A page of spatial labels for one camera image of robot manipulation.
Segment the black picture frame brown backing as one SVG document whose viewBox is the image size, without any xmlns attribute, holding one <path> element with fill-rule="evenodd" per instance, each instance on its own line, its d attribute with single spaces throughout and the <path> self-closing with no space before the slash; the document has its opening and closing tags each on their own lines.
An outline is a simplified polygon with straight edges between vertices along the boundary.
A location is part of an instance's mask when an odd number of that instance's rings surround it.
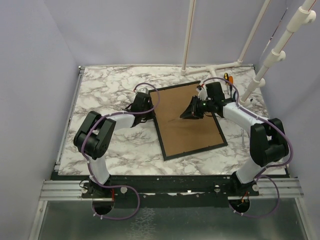
<svg viewBox="0 0 320 240">
<path fill-rule="evenodd" d="M 158 104 L 153 119 L 164 161 L 210 151 L 228 145 L 216 116 L 202 119 L 180 119 L 193 96 L 198 94 L 199 81 L 150 90 L 153 104 Z"/>
</svg>

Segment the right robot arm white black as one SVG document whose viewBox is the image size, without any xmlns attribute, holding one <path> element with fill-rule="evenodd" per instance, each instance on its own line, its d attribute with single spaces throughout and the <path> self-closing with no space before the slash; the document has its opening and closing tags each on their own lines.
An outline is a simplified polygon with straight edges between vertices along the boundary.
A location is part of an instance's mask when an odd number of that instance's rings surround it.
<svg viewBox="0 0 320 240">
<path fill-rule="evenodd" d="M 205 113 L 218 114 L 240 126 L 249 135 L 249 158 L 231 175 L 229 189 L 240 196 L 272 163 L 289 154 L 283 123 L 278 118 L 267 119 L 241 106 L 238 98 L 226 98 L 220 82 L 202 83 L 198 94 L 180 115 L 180 119 L 203 119 Z"/>
</svg>

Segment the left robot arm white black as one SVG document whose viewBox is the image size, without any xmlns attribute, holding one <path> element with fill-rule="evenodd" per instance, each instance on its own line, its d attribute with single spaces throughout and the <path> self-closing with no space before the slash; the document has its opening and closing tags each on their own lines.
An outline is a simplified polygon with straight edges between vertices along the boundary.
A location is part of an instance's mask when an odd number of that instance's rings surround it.
<svg viewBox="0 0 320 240">
<path fill-rule="evenodd" d="M 110 173 L 104 155 L 110 145 L 113 133 L 121 129 L 134 128 L 154 117 L 154 106 L 146 88 L 135 94 L 133 103 L 123 111 L 102 116 L 90 111 L 73 139 L 73 145 L 85 157 L 89 169 L 89 183 L 81 186 L 81 193 L 106 197 L 111 190 L 107 182 Z"/>
</svg>

